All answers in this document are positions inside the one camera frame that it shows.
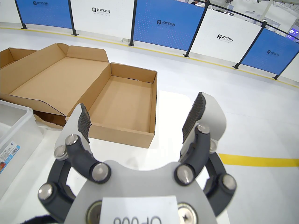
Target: blue panel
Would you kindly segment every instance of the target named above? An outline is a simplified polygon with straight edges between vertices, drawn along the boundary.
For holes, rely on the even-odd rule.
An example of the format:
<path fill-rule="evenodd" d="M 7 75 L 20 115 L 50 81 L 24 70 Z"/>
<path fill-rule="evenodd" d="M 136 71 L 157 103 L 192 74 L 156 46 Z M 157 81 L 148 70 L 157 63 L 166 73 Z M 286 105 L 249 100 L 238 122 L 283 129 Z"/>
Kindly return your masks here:
<path fill-rule="evenodd" d="M 188 50 L 203 10 L 175 0 L 138 0 L 134 40 Z"/>
<path fill-rule="evenodd" d="M 299 44 L 264 29 L 241 64 L 280 74 L 299 51 Z"/>
<path fill-rule="evenodd" d="M 68 0 L 17 0 L 24 23 L 72 28 Z"/>

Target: barrier fence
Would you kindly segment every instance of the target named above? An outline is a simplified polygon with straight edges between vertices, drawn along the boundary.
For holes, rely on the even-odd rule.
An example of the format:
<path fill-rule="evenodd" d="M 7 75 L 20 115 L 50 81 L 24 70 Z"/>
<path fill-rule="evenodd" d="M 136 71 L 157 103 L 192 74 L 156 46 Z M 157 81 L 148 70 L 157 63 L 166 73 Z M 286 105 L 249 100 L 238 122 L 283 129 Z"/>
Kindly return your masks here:
<path fill-rule="evenodd" d="M 299 53 L 299 44 L 239 12 L 200 1 L 176 0 L 0 0 L 0 22 L 46 25 L 99 33 L 198 53 L 275 74 L 277 79 Z M 248 21 L 212 9 L 230 11 Z"/>

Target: black metal post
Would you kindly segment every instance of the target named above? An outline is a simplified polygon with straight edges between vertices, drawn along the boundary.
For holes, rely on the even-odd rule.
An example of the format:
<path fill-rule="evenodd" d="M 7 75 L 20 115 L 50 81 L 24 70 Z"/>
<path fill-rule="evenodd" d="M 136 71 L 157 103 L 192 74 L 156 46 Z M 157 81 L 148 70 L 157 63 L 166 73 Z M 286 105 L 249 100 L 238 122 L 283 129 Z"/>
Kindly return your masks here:
<path fill-rule="evenodd" d="M 137 0 L 134 0 L 133 18 L 132 18 L 132 28 L 131 28 L 131 39 L 130 39 L 129 46 L 134 46 L 134 44 L 133 44 L 133 37 L 134 37 L 134 28 L 135 28 L 136 10 L 137 10 Z"/>
<path fill-rule="evenodd" d="M 259 33 L 256 35 L 255 39 L 253 40 L 253 42 L 251 43 L 251 45 L 249 46 L 248 50 L 246 51 L 246 53 L 243 55 L 241 61 L 239 63 L 237 63 L 235 66 L 233 66 L 233 68 L 238 69 L 238 67 L 240 66 L 241 62 L 245 59 L 246 55 L 248 54 L 248 52 L 250 51 L 250 49 L 252 48 L 252 46 L 254 45 L 254 43 L 256 42 L 256 40 L 258 39 L 258 37 L 260 36 L 260 34 L 262 33 L 262 31 L 264 30 L 265 26 L 266 26 L 267 22 L 264 21 L 262 23 L 261 29 L 259 31 Z"/>
<path fill-rule="evenodd" d="M 297 53 L 294 55 L 294 57 L 292 58 L 292 60 L 290 60 L 290 62 L 284 67 L 284 69 L 277 74 L 275 77 L 272 77 L 273 79 L 277 80 L 277 78 L 282 74 L 282 72 L 288 67 L 288 65 L 294 60 L 294 58 L 298 55 L 299 50 L 297 51 Z"/>
<path fill-rule="evenodd" d="M 21 29 L 28 29 L 28 27 L 26 27 L 26 24 L 24 24 L 24 22 L 23 22 L 23 20 L 22 20 L 22 16 L 21 16 L 20 10 L 19 10 L 19 8 L 18 8 L 17 0 L 15 0 L 15 3 L 16 3 L 17 11 L 18 11 L 18 14 L 19 14 L 19 17 L 20 17 L 20 21 L 21 21 L 21 24 L 22 24 L 22 28 L 21 28 Z"/>
<path fill-rule="evenodd" d="M 70 17 L 71 17 L 71 24 L 72 24 L 72 30 L 73 30 L 73 36 L 77 36 L 79 34 L 77 34 L 75 27 L 74 27 L 74 20 L 73 20 L 73 12 L 72 12 L 72 6 L 71 6 L 71 0 L 68 0 L 68 8 L 70 10 Z"/>
<path fill-rule="evenodd" d="M 205 17 L 206 11 L 207 11 L 207 9 L 208 9 L 208 7 L 209 7 L 209 4 L 210 4 L 210 1 L 208 1 L 208 2 L 206 3 L 206 5 L 205 5 L 205 8 L 204 8 L 202 17 L 200 18 L 200 21 L 198 22 L 196 31 L 195 31 L 195 33 L 194 33 L 194 35 L 193 35 L 192 41 L 191 41 L 191 43 L 190 43 L 190 45 L 189 45 L 189 48 L 188 48 L 186 54 L 184 54 L 184 57 L 189 57 L 190 50 L 191 50 L 192 45 L 193 45 L 193 43 L 194 43 L 194 41 L 195 41 L 195 38 L 196 38 L 196 36 L 197 36 L 197 34 L 198 34 L 199 28 L 200 28 L 200 26 L 202 25 L 202 22 L 203 22 L 203 19 L 204 19 L 204 17 Z"/>

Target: joyson logo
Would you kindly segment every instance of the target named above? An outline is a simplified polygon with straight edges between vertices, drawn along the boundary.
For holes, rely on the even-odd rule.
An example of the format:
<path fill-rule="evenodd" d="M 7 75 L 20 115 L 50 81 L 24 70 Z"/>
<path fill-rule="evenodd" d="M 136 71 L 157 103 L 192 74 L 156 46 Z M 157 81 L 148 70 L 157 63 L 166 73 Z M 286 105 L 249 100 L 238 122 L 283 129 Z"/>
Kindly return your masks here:
<path fill-rule="evenodd" d="M 167 22 L 167 21 L 161 21 L 160 19 L 157 20 L 158 25 L 170 25 L 170 26 L 175 26 L 175 23 L 172 22 Z"/>
<path fill-rule="evenodd" d="M 93 7 L 93 13 L 99 15 L 110 16 L 110 10 Z"/>
<path fill-rule="evenodd" d="M 34 1 L 33 5 L 34 6 L 37 6 L 37 5 L 45 5 L 45 6 L 47 6 L 47 5 L 49 5 L 49 3 L 44 2 L 44 1 Z"/>
<path fill-rule="evenodd" d="M 273 51 L 271 51 L 271 50 L 268 50 L 268 51 L 267 51 L 267 54 L 271 54 L 271 55 L 279 56 L 278 53 L 275 53 L 275 52 L 273 52 Z"/>
<path fill-rule="evenodd" d="M 219 34 L 217 36 L 217 40 L 220 40 L 220 41 L 223 41 L 223 42 L 226 42 L 226 43 L 231 43 L 234 39 L 230 38 L 230 37 L 227 37 L 227 36 L 222 36 L 221 34 Z"/>

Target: yellow floor line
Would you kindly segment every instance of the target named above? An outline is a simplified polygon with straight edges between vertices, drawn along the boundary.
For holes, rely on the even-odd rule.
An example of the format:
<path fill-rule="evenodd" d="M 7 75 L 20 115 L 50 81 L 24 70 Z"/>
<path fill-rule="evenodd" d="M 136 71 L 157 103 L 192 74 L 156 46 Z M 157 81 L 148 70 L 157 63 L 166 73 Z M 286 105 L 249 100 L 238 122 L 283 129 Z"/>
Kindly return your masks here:
<path fill-rule="evenodd" d="M 7 27 L 0 27 L 0 29 L 21 30 L 21 31 L 24 30 L 24 29 L 19 29 L 19 28 L 7 28 Z M 120 45 L 120 46 L 131 47 L 131 46 L 128 46 L 127 44 L 114 43 L 114 42 L 110 42 L 110 41 L 105 41 L 105 40 L 100 40 L 100 39 L 95 39 L 95 38 L 82 37 L 82 36 L 73 36 L 73 35 L 70 35 L 70 34 L 63 34 L 63 33 L 58 33 L 58 32 L 38 31 L 38 30 L 31 30 L 31 29 L 26 29 L 26 31 L 42 32 L 42 33 L 56 34 L 56 35 L 62 35 L 62 36 L 70 36 L 70 37 L 88 39 L 88 40 L 93 40 L 93 41 L 98 41 L 98 42 L 103 42 L 103 43 L 109 43 L 109 44 L 115 44 L 115 45 Z M 134 48 L 135 49 L 147 50 L 147 51 L 151 51 L 151 52 L 156 52 L 156 53 L 161 53 L 161 54 L 166 54 L 166 55 L 170 55 L 170 56 L 181 57 L 181 58 L 186 59 L 186 57 L 184 57 L 184 56 L 171 54 L 171 53 L 167 53 L 167 52 L 163 52 L 163 51 L 158 51 L 158 50 L 153 50 L 153 49 L 145 49 L 145 48 L 136 47 L 136 46 Z M 229 69 L 235 69 L 235 68 L 230 67 L 230 66 L 224 66 L 224 65 L 221 65 L 221 64 L 207 62 L 207 61 L 199 60 L 199 59 L 196 59 L 196 58 L 189 58 L 189 59 L 194 60 L 194 61 L 198 61 L 198 62 L 202 62 L 202 63 L 208 63 L 208 64 L 215 65 L 215 66 L 225 67 L 225 68 L 229 68 Z M 289 84 L 289 83 L 286 83 L 286 82 L 283 82 L 283 81 L 280 81 L 280 80 L 275 80 L 271 77 L 263 76 L 263 75 L 256 74 L 256 73 L 251 73 L 251 72 L 248 72 L 248 71 L 245 71 L 245 70 L 240 70 L 240 69 L 239 70 L 235 69 L 235 70 L 241 71 L 241 72 L 244 72 L 244 73 L 248 73 L 248 74 L 252 74 L 252 75 L 255 75 L 255 76 L 263 77 L 263 78 L 266 78 L 266 79 L 270 79 L 270 80 L 273 80 L 273 81 L 278 81 L 280 83 L 287 84 L 287 85 L 295 87 L 295 88 L 299 88 L 299 86 L 297 86 L 297 85 Z"/>
<path fill-rule="evenodd" d="M 299 159 L 246 157 L 219 154 L 223 164 L 253 167 L 299 167 Z"/>

